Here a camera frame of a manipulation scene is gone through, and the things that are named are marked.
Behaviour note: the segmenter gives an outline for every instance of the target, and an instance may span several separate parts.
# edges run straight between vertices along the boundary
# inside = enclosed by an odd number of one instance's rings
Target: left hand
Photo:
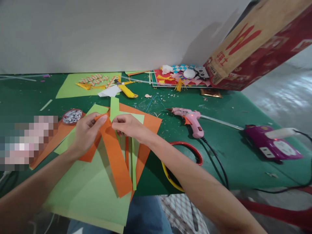
[[[99,115],[99,113],[93,112],[77,122],[76,137],[69,150],[75,151],[79,157],[89,150],[100,127],[107,120],[107,115],[104,115],[95,121],[94,118]]]

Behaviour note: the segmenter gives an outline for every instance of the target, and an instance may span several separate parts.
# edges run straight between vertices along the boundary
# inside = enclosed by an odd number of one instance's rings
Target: table
[[[0,84],[0,107],[2,114],[0,123],[24,122],[29,123],[34,115],[62,115],[72,109],[79,108],[87,112],[93,104],[109,106],[110,98],[98,96],[74,97],[55,99],[67,74],[53,74],[45,82],[5,80]],[[147,74],[133,76],[136,79],[148,80]],[[150,103],[150,98],[145,94],[154,96],[158,93],[166,108],[182,107],[200,111],[202,114],[220,119],[234,125],[244,127],[245,124],[268,125],[278,129],[280,126],[258,109],[241,92],[221,90],[223,99],[207,97],[207,101],[200,95],[200,90],[188,88],[176,92],[173,88],[154,89],[146,83],[133,83],[128,87],[139,97],[129,99],[123,93],[117,96],[120,102],[145,112]],[[43,110],[39,111],[50,99],[53,101]],[[207,154],[206,146],[201,141],[194,139],[184,119],[173,116],[164,109],[156,98],[152,101],[147,113],[158,115],[163,119],[158,134],[167,141],[187,141],[195,146],[203,156],[202,167],[219,181],[221,168],[214,156]],[[220,161],[227,173],[230,189],[290,187],[305,184],[311,177],[311,152],[297,139],[289,138],[288,141],[303,155],[300,160],[286,160],[283,165],[270,162],[262,157],[260,151],[246,140],[243,132],[228,126],[221,125],[206,119],[199,120],[205,138],[217,152]],[[177,146],[185,155],[195,160],[187,148]],[[25,171],[11,173],[7,180],[0,185],[0,197],[23,182],[37,170],[42,168],[57,156],[52,152],[35,170],[29,168]],[[274,173],[278,178],[266,174]],[[180,193],[166,179],[160,160],[154,153],[150,153],[139,181],[135,196]]]

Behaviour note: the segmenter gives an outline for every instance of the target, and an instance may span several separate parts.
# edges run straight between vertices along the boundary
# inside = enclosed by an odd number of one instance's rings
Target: hand
[[[141,144],[144,144],[149,135],[153,134],[131,114],[117,115],[112,121],[112,128],[120,137],[123,134],[126,137],[134,137]]]
[[[76,137],[69,149],[75,151],[79,157],[89,150],[100,127],[107,120],[107,115],[104,115],[95,121],[94,118],[99,115],[99,113],[93,112],[77,122]]]

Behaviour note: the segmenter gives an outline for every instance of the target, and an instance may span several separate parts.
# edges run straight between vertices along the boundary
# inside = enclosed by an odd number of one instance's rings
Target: concrete floor
[[[282,127],[294,127],[312,135],[312,70],[306,65],[300,66],[296,60],[284,63],[242,92]],[[303,136],[297,138],[311,149],[312,145],[308,139]],[[312,207],[312,196],[297,190],[281,194],[258,191],[233,191],[232,193],[237,198],[252,198],[255,202],[288,210],[298,211]],[[257,213],[253,215],[268,233],[305,233],[296,226],[276,219]],[[209,220],[206,221],[210,234],[218,233],[214,225]]]

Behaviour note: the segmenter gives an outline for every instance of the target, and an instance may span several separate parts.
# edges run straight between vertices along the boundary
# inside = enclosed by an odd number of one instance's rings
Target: pink glue gun
[[[204,136],[204,131],[202,130],[198,119],[201,114],[198,111],[192,111],[184,108],[166,108],[166,110],[171,111],[175,115],[182,116],[185,118],[185,124],[190,124],[193,130],[194,138],[202,138]]]

